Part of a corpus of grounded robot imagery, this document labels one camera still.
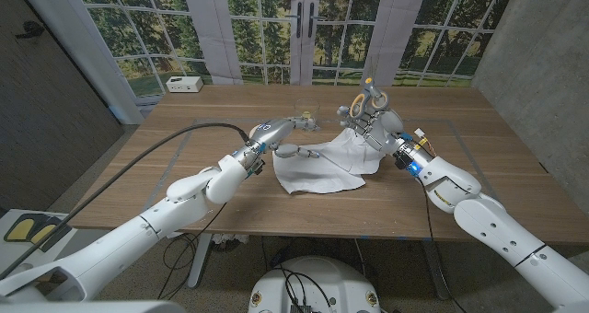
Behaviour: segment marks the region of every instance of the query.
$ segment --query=table leg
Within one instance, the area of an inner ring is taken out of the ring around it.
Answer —
[[[196,252],[194,253],[194,261],[192,262],[191,273],[188,276],[188,287],[195,288],[202,278],[202,270],[204,268],[204,262],[206,257],[211,250],[211,238],[213,234],[202,233],[199,236],[199,243],[196,246]]]
[[[432,276],[433,287],[435,294],[440,300],[447,300],[450,298],[448,289],[445,287],[444,279],[440,274],[442,266],[438,260],[438,255],[435,252],[435,244],[432,241],[422,241],[423,251],[425,252],[425,259]]]

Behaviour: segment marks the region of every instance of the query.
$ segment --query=white box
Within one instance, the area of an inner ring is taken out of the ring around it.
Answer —
[[[170,92],[198,92],[202,87],[200,76],[172,76],[166,82]]]

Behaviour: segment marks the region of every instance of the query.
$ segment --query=floor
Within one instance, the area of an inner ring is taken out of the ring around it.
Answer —
[[[58,199],[50,211],[69,212],[109,164],[136,126],[124,126],[125,133],[80,179]],[[141,259],[107,285],[97,300],[154,299],[166,281],[169,269],[162,262],[171,242],[164,239]],[[268,261],[289,245],[287,258],[307,254],[340,259],[359,269],[358,253],[351,239],[264,237]],[[174,242],[166,261],[172,264],[184,249]],[[381,307],[399,312],[460,312],[451,301],[435,297],[420,242],[402,240],[359,240],[364,259],[372,266],[368,279],[377,288]],[[445,276],[458,303],[467,312],[551,312],[546,302],[507,262],[491,249],[476,242],[439,243]],[[589,272],[589,248],[553,247]],[[190,259],[185,254],[179,265]],[[168,289],[186,276],[188,267],[174,271]],[[213,250],[202,281],[196,289],[183,287],[173,298],[187,312],[246,312],[251,289],[265,273],[261,237],[230,251]]]

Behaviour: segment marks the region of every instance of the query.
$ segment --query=wooden table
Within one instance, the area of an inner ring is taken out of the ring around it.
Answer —
[[[589,243],[589,220],[514,134],[491,104],[472,88],[385,88],[391,107],[412,133],[422,128],[439,156],[473,174],[483,192],[495,196],[510,215],[548,243]],[[295,132],[287,142],[306,145],[341,132],[335,111],[349,104],[359,87],[206,86],[198,94],[167,94],[112,160],[89,192],[143,152],[177,131],[202,122],[228,122],[246,132],[270,118],[294,116],[300,98],[316,99],[322,130]],[[112,229],[165,196],[175,180],[198,173],[243,142],[228,129],[207,128],[160,147],[100,195],[71,225]],[[421,186],[381,161],[357,190],[332,194],[287,194],[274,175],[271,155],[259,176],[245,180],[211,224],[211,233],[345,238],[428,238]],[[450,214],[432,205],[433,233],[441,240],[470,240]],[[210,216],[181,231],[197,232]]]

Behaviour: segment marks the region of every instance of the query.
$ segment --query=door handle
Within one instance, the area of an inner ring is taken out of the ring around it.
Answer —
[[[296,37],[301,38],[301,10],[303,9],[303,4],[300,2],[296,5],[296,15],[287,15],[287,17],[296,17]]]
[[[309,38],[313,35],[313,19],[323,21],[328,19],[327,17],[317,17],[315,16],[315,3],[311,3],[309,6]]]
[[[22,24],[22,28],[25,30],[26,33],[15,35],[17,39],[29,39],[33,37],[39,37],[45,30],[45,28],[42,27],[41,24],[35,21],[26,21]]]

